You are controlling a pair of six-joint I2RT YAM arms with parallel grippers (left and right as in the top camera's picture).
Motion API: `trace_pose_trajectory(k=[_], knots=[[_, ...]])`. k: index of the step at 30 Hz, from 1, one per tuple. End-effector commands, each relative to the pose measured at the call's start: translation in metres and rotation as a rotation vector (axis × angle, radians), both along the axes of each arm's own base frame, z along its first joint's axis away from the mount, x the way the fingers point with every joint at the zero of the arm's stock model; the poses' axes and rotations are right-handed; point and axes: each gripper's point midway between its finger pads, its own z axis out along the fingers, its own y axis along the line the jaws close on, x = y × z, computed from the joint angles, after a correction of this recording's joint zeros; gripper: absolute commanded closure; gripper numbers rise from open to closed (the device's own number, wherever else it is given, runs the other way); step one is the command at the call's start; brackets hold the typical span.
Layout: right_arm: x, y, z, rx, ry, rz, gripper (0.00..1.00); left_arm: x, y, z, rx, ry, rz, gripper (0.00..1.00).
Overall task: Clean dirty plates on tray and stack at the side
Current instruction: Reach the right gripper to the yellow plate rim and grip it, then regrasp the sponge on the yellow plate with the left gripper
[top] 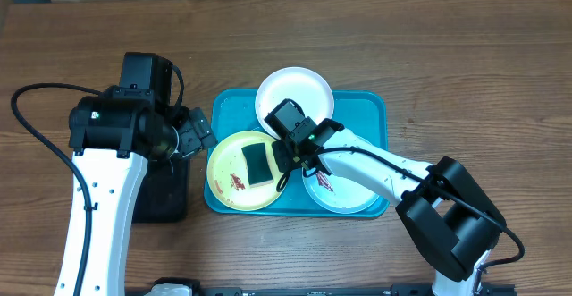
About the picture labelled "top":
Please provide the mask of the white plate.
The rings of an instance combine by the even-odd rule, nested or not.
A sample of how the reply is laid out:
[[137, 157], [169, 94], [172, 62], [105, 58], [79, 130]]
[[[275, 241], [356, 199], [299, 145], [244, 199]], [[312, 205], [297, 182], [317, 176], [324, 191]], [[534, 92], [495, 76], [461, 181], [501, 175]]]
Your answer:
[[284, 99], [300, 105], [305, 116], [315, 123], [331, 119], [334, 111], [332, 89], [317, 72], [304, 67], [286, 67], [271, 73], [261, 83], [255, 98], [256, 116], [263, 129], [272, 137], [278, 135], [264, 121]]

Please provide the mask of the green pink sponge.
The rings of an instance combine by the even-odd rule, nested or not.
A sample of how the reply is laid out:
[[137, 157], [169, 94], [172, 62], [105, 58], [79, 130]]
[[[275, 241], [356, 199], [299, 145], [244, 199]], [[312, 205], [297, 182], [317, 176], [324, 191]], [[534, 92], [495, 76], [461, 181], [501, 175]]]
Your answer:
[[264, 143], [250, 144], [241, 149], [245, 157], [248, 184], [251, 188], [273, 182]]

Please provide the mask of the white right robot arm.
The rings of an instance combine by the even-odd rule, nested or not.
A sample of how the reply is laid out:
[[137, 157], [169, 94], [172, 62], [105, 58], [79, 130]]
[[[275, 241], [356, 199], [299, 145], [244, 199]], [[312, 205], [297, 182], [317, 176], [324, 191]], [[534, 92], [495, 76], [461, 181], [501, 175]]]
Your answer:
[[266, 117], [290, 168], [359, 184], [394, 204], [412, 241], [436, 276], [435, 295], [477, 295], [506, 221], [457, 160], [418, 162], [373, 146], [341, 123]]

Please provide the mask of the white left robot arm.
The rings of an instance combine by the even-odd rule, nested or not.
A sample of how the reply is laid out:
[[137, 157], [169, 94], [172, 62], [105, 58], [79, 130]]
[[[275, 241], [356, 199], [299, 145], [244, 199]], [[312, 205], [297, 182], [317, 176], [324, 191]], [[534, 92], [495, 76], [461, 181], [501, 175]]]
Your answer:
[[57, 295], [123, 295], [134, 223], [186, 215], [189, 161], [215, 144], [199, 108], [84, 97], [70, 114], [76, 189]]

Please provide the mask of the yellow green plate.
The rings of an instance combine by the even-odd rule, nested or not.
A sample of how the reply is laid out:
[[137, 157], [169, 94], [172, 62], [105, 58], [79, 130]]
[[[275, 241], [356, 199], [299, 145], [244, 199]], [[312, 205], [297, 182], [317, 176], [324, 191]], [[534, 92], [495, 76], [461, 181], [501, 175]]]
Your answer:
[[[210, 191], [226, 207], [254, 211], [271, 205], [281, 193], [276, 190], [283, 176], [274, 161], [272, 143], [276, 139], [260, 131], [240, 131], [222, 140], [210, 155], [206, 179]], [[264, 143], [273, 174], [273, 182], [251, 188], [245, 157], [241, 149], [250, 144]]]

